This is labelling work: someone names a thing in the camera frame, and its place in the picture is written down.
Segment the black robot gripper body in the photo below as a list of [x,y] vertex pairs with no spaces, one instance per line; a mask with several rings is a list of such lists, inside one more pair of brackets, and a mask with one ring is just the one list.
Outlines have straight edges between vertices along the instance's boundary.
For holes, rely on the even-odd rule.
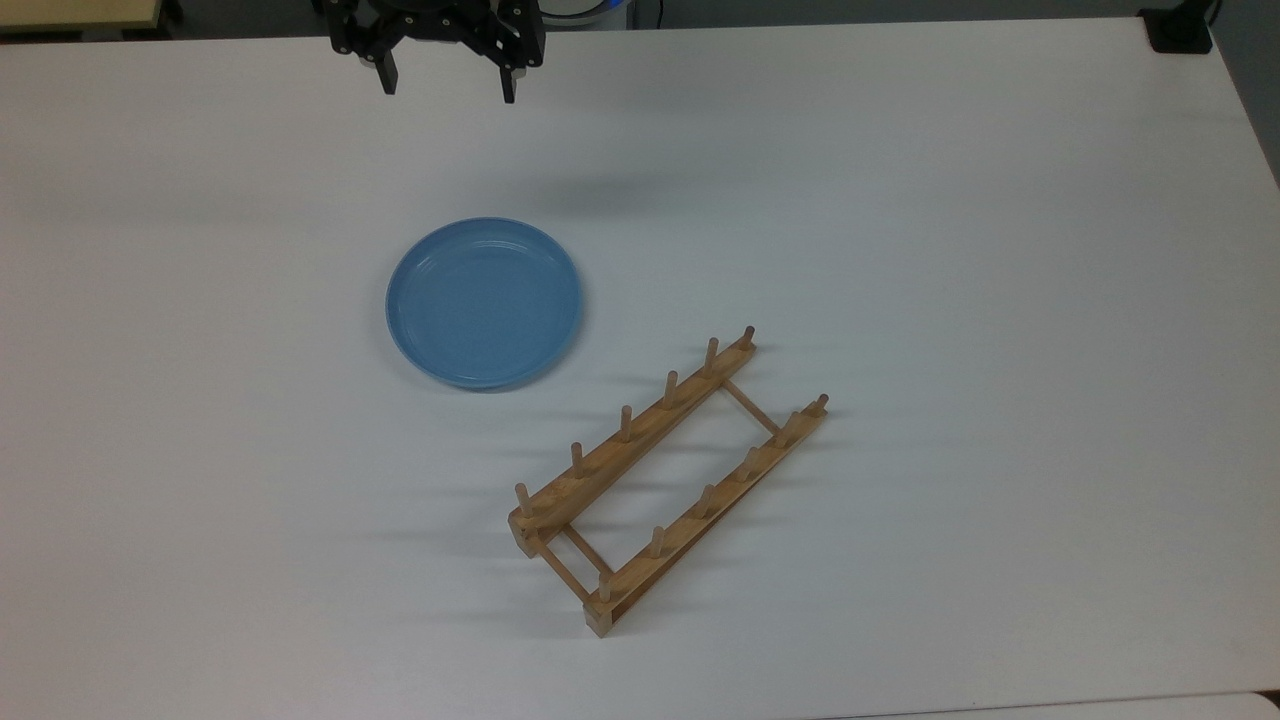
[[536,1],[320,1],[332,47],[381,63],[404,38],[461,44],[507,69],[544,63],[547,31]]

